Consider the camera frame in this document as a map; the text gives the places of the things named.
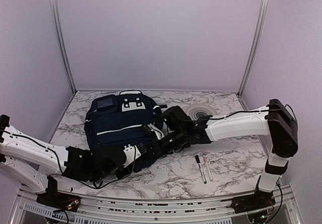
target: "marble surface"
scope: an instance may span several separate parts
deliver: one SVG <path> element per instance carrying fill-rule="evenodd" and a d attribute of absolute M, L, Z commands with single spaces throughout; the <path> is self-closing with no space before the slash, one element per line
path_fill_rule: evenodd
<path fill-rule="evenodd" d="M 204 103 L 218 115 L 242 110 L 235 94 L 216 92 L 144 91 L 158 104 L 168 107 Z M 52 143 L 88 149 L 84 133 L 85 114 L 94 98 L 118 92 L 77 92 L 66 111 Z M 204 184 L 194 156 L 207 157 L 214 181 L 210 182 L 204 166 Z M 229 138 L 212 144 L 194 145 L 180 153 L 168 155 L 149 168 L 115 182 L 101 190 L 55 176 L 58 189 L 73 193 L 131 199 L 183 199 L 218 196 L 254 190 L 266 162 L 265 152 L 255 136 Z"/>

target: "navy blue backpack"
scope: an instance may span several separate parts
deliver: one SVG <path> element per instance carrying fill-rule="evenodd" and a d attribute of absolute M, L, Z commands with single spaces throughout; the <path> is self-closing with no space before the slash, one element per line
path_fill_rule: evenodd
<path fill-rule="evenodd" d="M 86 114 L 85 133 L 90 150 L 100 146 L 137 145 L 142 143 L 149 149 L 152 137 L 142 126 L 149 123 L 162 130 L 160 106 L 141 91 L 124 91 L 118 96 L 108 95 L 93 100 Z M 149 152 L 135 161 L 134 171 L 151 166 L 157 158 Z"/>

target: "white wall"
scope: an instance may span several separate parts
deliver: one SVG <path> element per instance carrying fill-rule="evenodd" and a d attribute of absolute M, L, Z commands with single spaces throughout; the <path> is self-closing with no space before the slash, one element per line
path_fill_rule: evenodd
<path fill-rule="evenodd" d="M 260 0 L 58 0 L 76 86 L 238 90 Z"/>
<path fill-rule="evenodd" d="M 71 98 L 49 0 L 0 0 L 0 114 L 49 141 Z M 0 170 L 0 223 L 7 223 L 20 183 Z"/>
<path fill-rule="evenodd" d="M 270 0 L 244 99 L 254 108 L 278 98 L 295 110 L 299 151 L 285 177 L 304 224 L 322 218 L 321 92 L 322 0 Z"/>

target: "marker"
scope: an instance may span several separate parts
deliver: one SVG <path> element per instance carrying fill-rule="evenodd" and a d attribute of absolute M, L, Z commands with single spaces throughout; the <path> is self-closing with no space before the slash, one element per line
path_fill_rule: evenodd
<path fill-rule="evenodd" d="M 201 176 L 202 176 L 203 183 L 207 184 L 206 176 L 205 176 L 205 173 L 203 172 L 203 169 L 202 169 L 202 166 L 201 166 L 201 163 L 200 163 L 200 160 L 199 160 L 199 156 L 196 155 L 195 159 L 196 159 L 196 161 L 197 161 L 197 163 L 199 165 L 199 170 L 200 170 L 200 173 L 201 173 Z"/>
<path fill-rule="evenodd" d="M 211 171 L 210 171 L 210 168 L 209 168 L 207 158 L 203 157 L 203 161 L 205 162 L 205 165 L 206 165 L 206 169 L 207 169 L 207 172 L 208 172 L 208 177 L 209 177 L 210 181 L 213 182 L 213 178 L 212 178 L 212 174 L 211 174 Z"/>

